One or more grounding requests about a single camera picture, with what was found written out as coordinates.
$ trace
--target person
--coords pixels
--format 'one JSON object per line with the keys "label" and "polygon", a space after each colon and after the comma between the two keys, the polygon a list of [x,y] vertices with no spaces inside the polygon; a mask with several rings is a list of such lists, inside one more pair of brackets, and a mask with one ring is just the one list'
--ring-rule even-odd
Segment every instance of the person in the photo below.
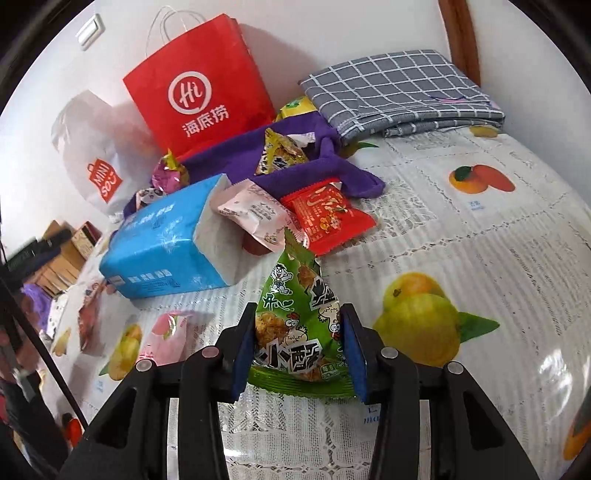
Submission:
{"label": "person", "polygon": [[[31,298],[21,294],[20,305],[30,323],[36,326],[38,315],[34,311]],[[4,330],[0,330],[0,346],[8,346],[9,344],[8,335]],[[17,352],[17,361],[24,370],[32,372],[27,376],[27,380],[33,388],[34,396],[30,401],[27,401],[21,387],[17,384],[8,361],[0,354],[0,394],[5,399],[8,427],[21,437],[29,463],[38,476],[41,479],[53,480],[66,461],[69,451],[66,440],[45,405],[39,390],[41,378],[36,371],[39,353],[24,335],[22,347]],[[8,427],[1,421],[0,424],[0,458],[14,460],[13,447],[16,446],[12,441],[7,443]],[[0,461],[0,472],[4,469],[5,462]],[[3,472],[0,476],[4,478],[5,473]]]}

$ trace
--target shopping bag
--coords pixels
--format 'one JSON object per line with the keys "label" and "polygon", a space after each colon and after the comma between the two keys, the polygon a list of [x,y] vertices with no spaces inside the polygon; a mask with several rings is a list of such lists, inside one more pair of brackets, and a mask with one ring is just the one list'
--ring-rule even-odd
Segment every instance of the shopping bag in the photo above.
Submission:
{"label": "shopping bag", "polygon": [[225,14],[173,39],[124,83],[162,150],[180,160],[275,116],[239,25]]}
{"label": "shopping bag", "polygon": [[107,215],[121,212],[148,185],[160,159],[153,137],[136,117],[86,90],[67,103],[51,128],[51,142],[76,190]]}

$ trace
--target blue tissue package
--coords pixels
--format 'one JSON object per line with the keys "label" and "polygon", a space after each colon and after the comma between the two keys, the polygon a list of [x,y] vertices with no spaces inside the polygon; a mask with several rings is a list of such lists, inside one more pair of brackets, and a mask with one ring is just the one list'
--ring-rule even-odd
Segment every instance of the blue tissue package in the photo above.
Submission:
{"label": "blue tissue package", "polygon": [[243,230],[209,201],[230,185],[217,175],[148,205],[125,220],[100,272],[129,299],[236,283]]}

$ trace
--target gray checkered fabric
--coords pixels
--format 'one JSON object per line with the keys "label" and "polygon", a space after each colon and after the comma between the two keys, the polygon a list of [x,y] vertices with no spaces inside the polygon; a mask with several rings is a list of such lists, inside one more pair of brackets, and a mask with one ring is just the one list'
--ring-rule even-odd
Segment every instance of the gray checkered fabric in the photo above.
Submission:
{"label": "gray checkered fabric", "polygon": [[300,85],[345,144],[376,132],[391,137],[464,125],[501,127],[505,119],[478,85],[435,50],[339,63]]}

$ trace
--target white wall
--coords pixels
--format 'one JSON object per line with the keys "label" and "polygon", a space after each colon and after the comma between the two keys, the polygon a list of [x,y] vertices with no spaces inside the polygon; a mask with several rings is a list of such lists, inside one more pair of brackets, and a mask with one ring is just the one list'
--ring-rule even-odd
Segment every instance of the white wall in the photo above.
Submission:
{"label": "white wall", "polygon": [[[172,0],[212,18],[226,12],[243,24],[271,99],[281,106],[300,94],[297,81],[340,61],[384,51],[436,48],[448,55],[436,0]],[[371,4],[371,9],[362,5]],[[50,144],[51,125],[66,102],[90,89],[112,105],[130,101],[122,78],[145,58],[148,28],[166,2],[96,0],[48,45],[0,116],[2,240],[9,250],[41,235],[54,218],[79,226],[108,220],[69,182]],[[75,34],[95,12],[106,31],[82,52]],[[172,34],[178,20],[167,23]],[[158,30],[149,50],[161,42]]]}
{"label": "white wall", "polygon": [[[122,78],[145,57],[148,27],[164,4],[96,0],[21,81],[0,116],[2,239],[9,250],[41,235],[54,218],[73,226],[85,220],[106,226],[108,220],[69,182],[50,144],[51,125],[65,103],[85,89],[112,105],[130,102]],[[173,0],[171,5],[205,18],[221,12],[236,17],[275,106],[300,94],[298,79],[340,61],[409,48],[435,48],[449,56],[436,0]],[[591,95],[557,47],[508,0],[470,0],[470,8],[483,86],[507,113],[507,131],[591,203],[586,184]],[[95,12],[106,31],[82,52],[74,35]],[[167,25],[173,36],[182,32],[178,19]],[[160,42],[156,29],[148,50]]]}
{"label": "white wall", "polygon": [[505,130],[591,205],[591,95],[562,52],[509,0],[470,0],[483,88]]}

